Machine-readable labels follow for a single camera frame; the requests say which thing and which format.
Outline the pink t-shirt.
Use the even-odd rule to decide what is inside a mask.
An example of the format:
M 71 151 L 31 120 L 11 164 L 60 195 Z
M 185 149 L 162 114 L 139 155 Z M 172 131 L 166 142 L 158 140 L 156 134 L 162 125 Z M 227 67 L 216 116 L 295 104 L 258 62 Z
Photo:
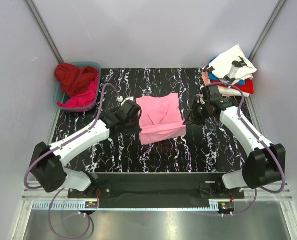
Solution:
M 177 93 L 164 97 L 143 96 L 136 99 L 141 107 L 139 139 L 149 145 L 186 135 Z

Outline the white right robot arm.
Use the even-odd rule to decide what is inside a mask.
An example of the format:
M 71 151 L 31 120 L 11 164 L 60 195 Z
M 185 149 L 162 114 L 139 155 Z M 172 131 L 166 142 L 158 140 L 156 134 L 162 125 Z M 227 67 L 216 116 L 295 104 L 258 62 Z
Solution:
M 201 89 L 184 125 L 201 126 L 214 117 L 237 138 L 248 158 L 241 170 L 225 173 L 215 186 L 220 198 L 227 198 L 236 188 L 262 189 L 271 194 L 281 193 L 286 186 L 286 149 L 264 137 L 242 113 L 244 99 L 237 102 L 224 97 L 216 83 Z

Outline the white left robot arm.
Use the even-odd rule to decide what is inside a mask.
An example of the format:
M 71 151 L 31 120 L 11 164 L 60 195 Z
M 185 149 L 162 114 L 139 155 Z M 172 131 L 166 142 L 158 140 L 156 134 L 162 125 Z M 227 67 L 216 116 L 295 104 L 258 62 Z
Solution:
M 133 134 L 140 131 L 141 107 L 133 98 L 121 106 L 103 112 L 92 123 L 69 137 L 47 145 L 35 146 L 29 172 L 47 193 L 60 189 L 79 192 L 85 198 L 96 194 L 97 175 L 67 169 L 66 166 L 79 154 L 118 134 Z

